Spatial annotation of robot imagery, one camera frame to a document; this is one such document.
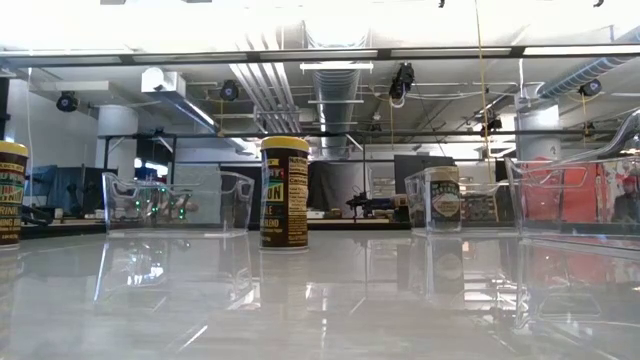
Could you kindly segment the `black metal table frame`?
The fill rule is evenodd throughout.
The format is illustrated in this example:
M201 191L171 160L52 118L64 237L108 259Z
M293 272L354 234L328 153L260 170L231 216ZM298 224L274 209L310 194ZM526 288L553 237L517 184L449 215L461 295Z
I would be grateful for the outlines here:
M462 228L514 228L515 223L511 221L489 222L489 221L463 221ZM308 229L310 231L396 231L410 230L412 225L409 222L384 222L382 219L341 219L341 220L324 220L311 219L308 221ZM22 240L53 238L64 236L79 236L102 234L105 232L103 223L74 220L66 221L64 224L52 224L49 226L23 226L21 232Z

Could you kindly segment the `person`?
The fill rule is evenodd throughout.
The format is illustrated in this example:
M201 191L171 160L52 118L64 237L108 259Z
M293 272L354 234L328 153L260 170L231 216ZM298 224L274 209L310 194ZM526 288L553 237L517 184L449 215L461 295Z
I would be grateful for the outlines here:
M622 182L623 193L615 198L612 221L617 223L640 223L640 193L637 178L628 176Z

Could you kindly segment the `white tube light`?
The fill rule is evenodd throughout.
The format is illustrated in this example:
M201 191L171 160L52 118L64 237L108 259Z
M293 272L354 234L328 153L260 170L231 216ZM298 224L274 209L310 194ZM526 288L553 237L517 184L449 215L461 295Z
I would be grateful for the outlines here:
M299 68L303 71L324 71L324 70L367 70L374 68L372 63L328 61L318 63L301 63Z

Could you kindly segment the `black horizontal rail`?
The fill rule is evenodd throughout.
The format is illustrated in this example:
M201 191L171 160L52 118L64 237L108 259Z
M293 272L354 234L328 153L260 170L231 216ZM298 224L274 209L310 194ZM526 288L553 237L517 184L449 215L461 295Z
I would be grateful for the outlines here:
M616 132L615 129L561 129L555 130L555 133L558 135L613 135ZM120 138L131 138L131 139L153 139L159 137L167 137L167 138L185 138L185 139L208 139L208 138L266 138L272 136L288 136L288 137L320 137L320 138L332 138L332 137L437 137L437 138L445 138L450 136L481 136L483 135L480 131L348 131L345 133L328 133L321 131L313 131L313 132L297 132L297 133L199 133L199 134L174 134L174 133L135 133L132 135L120 135ZM510 131L497 131L492 132L489 135L505 135L505 136L516 136L518 132L516 130ZM106 135L106 136L98 136L98 139L111 140L115 138L115 135Z

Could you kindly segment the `dark monitor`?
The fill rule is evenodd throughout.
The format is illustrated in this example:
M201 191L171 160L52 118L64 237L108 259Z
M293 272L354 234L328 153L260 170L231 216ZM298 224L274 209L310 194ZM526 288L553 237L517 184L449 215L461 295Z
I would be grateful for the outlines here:
M395 193L405 194L405 178L420 172L426 168L438 166L455 166L455 161L451 157L428 156L428 155L395 155L394 156L394 176Z

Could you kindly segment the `white round pillar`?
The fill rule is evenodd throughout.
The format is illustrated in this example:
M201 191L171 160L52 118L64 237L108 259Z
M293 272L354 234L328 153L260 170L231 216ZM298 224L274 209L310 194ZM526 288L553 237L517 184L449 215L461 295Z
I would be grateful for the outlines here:
M97 135L115 135L105 146L105 140L99 138L96 144L95 166L104 168L104 156L108 154L108 169L115 169L123 179L133 179L137 141L125 138L120 143L120 135L132 135L138 131L138 113L130 107L106 105L100 108L97 122Z
M555 130L561 130L557 105L537 109L522 108L514 120L516 158L520 161L557 159L561 152L561 139Z

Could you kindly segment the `blue cloth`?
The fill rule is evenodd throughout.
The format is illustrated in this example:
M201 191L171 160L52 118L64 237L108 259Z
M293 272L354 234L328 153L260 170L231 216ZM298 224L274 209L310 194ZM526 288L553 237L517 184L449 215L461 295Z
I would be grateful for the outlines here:
M86 167L45 165L27 173L26 202L29 205L61 208L65 214L83 212Z

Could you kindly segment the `clear plastic bin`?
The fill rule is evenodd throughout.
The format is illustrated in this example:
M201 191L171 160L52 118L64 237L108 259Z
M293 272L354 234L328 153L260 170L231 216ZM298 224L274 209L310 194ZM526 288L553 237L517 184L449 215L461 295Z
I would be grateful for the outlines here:
M107 234L114 237L215 238L248 230L254 180L212 170L169 185L102 175Z
M604 195L600 220L597 223L551 223L524 221L520 201L514 189L513 170L524 162L547 161L552 167L577 163L597 163L604 169ZM637 178L640 193L640 109L630 114L617 129L612 140L605 146L558 160L506 161L510 195L514 208L515 224L524 236L550 235L585 236L602 240L622 238L640 241L640 223L617 223L612 221L615 198L623 193L622 182L628 176Z
M406 195L408 201L409 219L414 230L425 233L450 233L428 232L426 228L426 199L425 199L425 174L428 168L405 178ZM498 194L504 188L504 182L498 183L473 183L464 181L459 171L459 187L461 199L461 228L463 221L489 221L499 222Z

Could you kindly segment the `silver spiral ceiling duct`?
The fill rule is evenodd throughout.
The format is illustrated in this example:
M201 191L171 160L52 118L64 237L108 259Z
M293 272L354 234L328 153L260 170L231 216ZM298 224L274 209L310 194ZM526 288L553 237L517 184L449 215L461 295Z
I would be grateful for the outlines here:
M545 82L536 90L539 99L553 99L597 80L600 76L640 57L640 25L605 45L581 45L566 48L566 54L595 55L584 63Z

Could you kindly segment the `overhead rig crossbar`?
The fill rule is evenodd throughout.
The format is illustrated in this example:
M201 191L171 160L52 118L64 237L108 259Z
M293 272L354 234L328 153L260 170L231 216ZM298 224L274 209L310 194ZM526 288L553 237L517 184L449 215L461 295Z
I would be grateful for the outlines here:
M297 50L244 50L196 53L65 53L55 51L2 51L0 63L26 67L102 67L143 65L207 65L222 63L411 61L519 58L637 57L640 44L553 45L512 47L340 48Z

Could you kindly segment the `yellow-lidded brown spice jar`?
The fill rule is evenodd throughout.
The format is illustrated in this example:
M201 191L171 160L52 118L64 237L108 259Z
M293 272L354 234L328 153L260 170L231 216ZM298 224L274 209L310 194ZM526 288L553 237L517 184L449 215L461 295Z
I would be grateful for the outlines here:
M28 149L0 140L0 246L20 240Z
M268 251L308 248L309 144L271 136L261 142L260 246Z

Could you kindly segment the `black hanging device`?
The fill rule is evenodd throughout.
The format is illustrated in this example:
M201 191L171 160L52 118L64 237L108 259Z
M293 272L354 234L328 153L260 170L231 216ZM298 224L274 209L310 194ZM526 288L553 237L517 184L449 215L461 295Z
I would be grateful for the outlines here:
M392 80L389 96L394 100L401 100L411 90L415 79L414 69L411 63L402 64Z

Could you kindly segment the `white ceiling unit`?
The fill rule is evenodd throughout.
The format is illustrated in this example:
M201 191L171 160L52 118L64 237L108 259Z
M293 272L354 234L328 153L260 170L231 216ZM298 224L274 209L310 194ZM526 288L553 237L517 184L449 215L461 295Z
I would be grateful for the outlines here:
M185 96L186 81L179 72L150 67L141 75L141 91L143 93L171 92Z

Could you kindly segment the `silver ribbed ventilation duct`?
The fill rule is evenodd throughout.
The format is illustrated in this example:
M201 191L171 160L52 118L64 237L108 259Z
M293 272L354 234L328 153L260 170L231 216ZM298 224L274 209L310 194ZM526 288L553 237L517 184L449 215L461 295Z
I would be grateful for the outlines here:
M318 70L313 74L322 132L350 130L359 80L359 70Z

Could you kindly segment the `tan-lidded spice jar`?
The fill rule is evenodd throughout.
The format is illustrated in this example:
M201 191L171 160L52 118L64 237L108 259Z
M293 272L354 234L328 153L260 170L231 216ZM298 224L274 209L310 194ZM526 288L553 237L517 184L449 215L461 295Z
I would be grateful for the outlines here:
M426 228L428 232L457 232L461 228L459 169L439 166L425 174Z

